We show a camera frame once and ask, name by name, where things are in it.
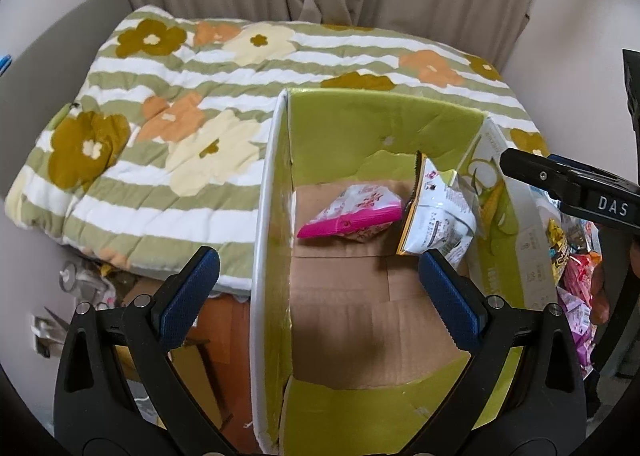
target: striped blanket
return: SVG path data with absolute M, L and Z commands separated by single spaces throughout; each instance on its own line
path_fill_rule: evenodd
M 486 61 L 390 30 L 183 20 L 151 6 L 102 45 L 76 100 L 49 123 L 6 200 L 19 226 L 164 278 L 200 245 L 218 291 L 251 289 L 271 114 L 290 87 L 386 90 L 489 112 L 522 149 L 536 127 Z

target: bolt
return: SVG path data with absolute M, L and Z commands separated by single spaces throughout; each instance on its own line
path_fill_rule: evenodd
M 149 303 L 151 303 L 151 296 L 147 293 L 141 293 L 133 300 L 133 305 L 136 308 L 145 308 Z
M 562 308 L 560 308 L 560 305 L 556 305 L 556 303 L 551 303 L 548 306 L 549 312 L 551 312 L 551 315 L 555 315 L 556 317 L 560 317 L 562 315 Z
M 496 310 L 499 310 L 504 306 L 504 299 L 499 295 L 490 295 L 486 298 L 486 302 L 489 306 L 491 306 L 491 308 L 494 308 Z
M 78 306 L 76 306 L 76 313 L 78 315 L 84 315 L 90 309 L 91 309 L 91 304 L 86 302 L 86 301 L 82 301 L 82 303 L 80 303 Z

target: pink package edge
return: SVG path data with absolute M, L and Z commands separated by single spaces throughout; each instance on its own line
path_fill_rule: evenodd
M 402 219 L 402 201 L 381 185 L 348 187 L 331 205 L 298 231 L 301 239 L 347 235 Z

